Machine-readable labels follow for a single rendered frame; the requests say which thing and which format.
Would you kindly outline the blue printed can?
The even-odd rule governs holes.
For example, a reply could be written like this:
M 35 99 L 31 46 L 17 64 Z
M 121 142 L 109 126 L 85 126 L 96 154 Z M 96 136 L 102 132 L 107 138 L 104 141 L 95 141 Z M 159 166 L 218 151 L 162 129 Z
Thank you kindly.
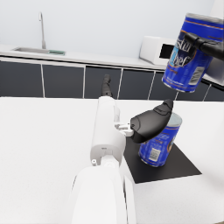
M 181 124 L 182 118 L 172 113 L 170 121 L 163 131 L 151 140 L 141 144 L 138 152 L 141 160 L 147 165 L 154 167 L 163 166 L 169 156 Z
M 185 41 L 185 35 L 191 32 L 202 38 L 222 41 L 223 28 L 223 19 L 187 13 L 164 71 L 162 82 L 181 92 L 194 92 L 196 87 L 188 85 L 189 77 L 186 73 L 186 68 L 189 67 L 189 62 L 193 59 L 193 48 Z

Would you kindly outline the dark kitchen cabinet counter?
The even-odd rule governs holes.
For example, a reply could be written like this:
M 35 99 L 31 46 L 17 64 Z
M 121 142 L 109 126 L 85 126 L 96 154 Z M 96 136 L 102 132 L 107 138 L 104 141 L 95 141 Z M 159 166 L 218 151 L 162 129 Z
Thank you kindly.
M 94 99 L 101 95 L 102 79 L 108 74 L 118 100 L 224 102 L 224 91 L 204 79 L 192 94 L 165 86 L 165 68 L 142 59 L 12 51 L 17 47 L 21 46 L 0 44 L 0 96 Z

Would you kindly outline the steel kitchen sink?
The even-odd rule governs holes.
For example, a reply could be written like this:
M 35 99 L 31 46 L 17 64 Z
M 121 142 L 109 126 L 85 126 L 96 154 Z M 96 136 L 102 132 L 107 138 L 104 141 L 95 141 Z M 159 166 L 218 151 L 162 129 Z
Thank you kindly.
M 66 52 L 64 51 L 29 48 L 29 47 L 17 47 L 15 49 L 12 49 L 12 51 L 27 52 L 27 53 L 45 53 L 45 54 L 62 55 L 62 56 L 66 55 Z

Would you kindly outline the white microwave oven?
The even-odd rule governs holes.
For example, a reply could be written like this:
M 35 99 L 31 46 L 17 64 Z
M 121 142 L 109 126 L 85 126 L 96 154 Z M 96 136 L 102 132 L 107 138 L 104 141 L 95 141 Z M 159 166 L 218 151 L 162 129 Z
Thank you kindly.
M 140 58 L 157 66 L 166 66 L 171 57 L 176 40 L 144 36 L 140 51 Z

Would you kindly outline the dark grey square mat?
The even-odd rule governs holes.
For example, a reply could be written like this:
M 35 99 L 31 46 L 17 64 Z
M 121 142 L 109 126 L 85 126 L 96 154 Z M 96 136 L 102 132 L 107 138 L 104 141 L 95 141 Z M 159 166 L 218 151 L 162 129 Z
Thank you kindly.
M 166 163 L 160 167 L 144 163 L 138 155 L 139 148 L 139 144 L 134 143 L 130 137 L 127 138 L 124 157 L 136 184 L 201 174 L 176 144 L 172 146 Z

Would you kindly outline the silver kitchen faucet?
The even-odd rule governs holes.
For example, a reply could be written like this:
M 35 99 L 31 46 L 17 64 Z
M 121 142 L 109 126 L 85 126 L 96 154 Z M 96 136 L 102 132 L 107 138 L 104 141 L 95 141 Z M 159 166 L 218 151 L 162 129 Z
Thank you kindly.
M 42 49 L 46 49 L 46 41 L 45 41 L 45 34 L 44 34 L 44 21 L 42 12 L 38 14 L 38 20 L 41 23 L 41 31 L 42 31 Z

